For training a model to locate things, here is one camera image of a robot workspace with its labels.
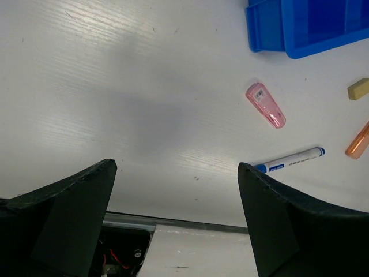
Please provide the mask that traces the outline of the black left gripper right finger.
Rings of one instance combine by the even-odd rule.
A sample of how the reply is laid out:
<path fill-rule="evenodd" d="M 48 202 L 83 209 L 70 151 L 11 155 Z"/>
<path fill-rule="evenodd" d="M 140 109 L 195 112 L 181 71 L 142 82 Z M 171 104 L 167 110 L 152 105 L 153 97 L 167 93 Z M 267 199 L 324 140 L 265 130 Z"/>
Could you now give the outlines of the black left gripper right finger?
<path fill-rule="evenodd" d="M 367 276 L 368 213 L 309 196 L 255 167 L 238 184 L 259 276 Z"/>

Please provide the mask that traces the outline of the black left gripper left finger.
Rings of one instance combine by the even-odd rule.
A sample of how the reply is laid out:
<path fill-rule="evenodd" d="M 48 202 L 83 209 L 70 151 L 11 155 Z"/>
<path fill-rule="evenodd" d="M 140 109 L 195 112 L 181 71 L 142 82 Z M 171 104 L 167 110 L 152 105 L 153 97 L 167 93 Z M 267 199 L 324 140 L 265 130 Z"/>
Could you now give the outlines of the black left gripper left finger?
<path fill-rule="evenodd" d="M 87 276 L 116 172 L 115 161 L 104 159 L 1 199 L 1 276 Z"/>

